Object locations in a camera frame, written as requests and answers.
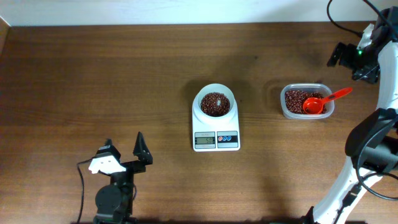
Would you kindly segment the red plastic measuring scoop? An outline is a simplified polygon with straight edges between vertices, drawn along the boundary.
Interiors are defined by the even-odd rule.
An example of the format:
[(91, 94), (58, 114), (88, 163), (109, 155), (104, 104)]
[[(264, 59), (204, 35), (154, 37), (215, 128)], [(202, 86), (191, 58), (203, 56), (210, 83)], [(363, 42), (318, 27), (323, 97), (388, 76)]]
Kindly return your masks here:
[(303, 103), (303, 110), (306, 114), (320, 114), (327, 103), (332, 102), (333, 100), (336, 100), (338, 98), (342, 98), (350, 94), (352, 91), (353, 89), (351, 87), (348, 87), (338, 90), (324, 98), (308, 98)]

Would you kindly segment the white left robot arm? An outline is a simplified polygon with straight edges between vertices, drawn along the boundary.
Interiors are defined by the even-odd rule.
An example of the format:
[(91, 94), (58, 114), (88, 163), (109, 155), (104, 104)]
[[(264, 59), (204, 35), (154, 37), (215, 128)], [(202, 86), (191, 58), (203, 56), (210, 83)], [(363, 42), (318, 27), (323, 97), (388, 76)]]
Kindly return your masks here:
[(132, 216), (133, 201), (137, 195), (137, 187), (134, 183), (136, 174), (144, 173), (148, 165), (153, 164), (144, 136), (137, 134), (133, 155), (135, 161), (121, 162), (121, 154), (108, 139), (101, 146), (89, 166), (92, 174), (103, 174), (110, 177), (110, 183), (99, 189), (95, 197), (97, 207), (94, 223), (137, 223)]

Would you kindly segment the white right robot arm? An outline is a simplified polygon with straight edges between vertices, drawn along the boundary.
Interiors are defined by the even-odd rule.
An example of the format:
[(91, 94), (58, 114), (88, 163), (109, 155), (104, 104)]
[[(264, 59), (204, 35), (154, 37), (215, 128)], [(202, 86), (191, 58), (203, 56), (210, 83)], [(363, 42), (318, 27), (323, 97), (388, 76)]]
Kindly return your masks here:
[(366, 192), (393, 200), (371, 186), (397, 170), (397, 139), (388, 135), (397, 130), (397, 7), (381, 11), (370, 7), (377, 14), (375, 24), (356, 33), (361, 39), (358, 45), (338, 43), (327, 65), (350, 69), (353, 80), (378, 83), (376, 110), (350, 132), (340, 175), (301, 223), (345, 223)]

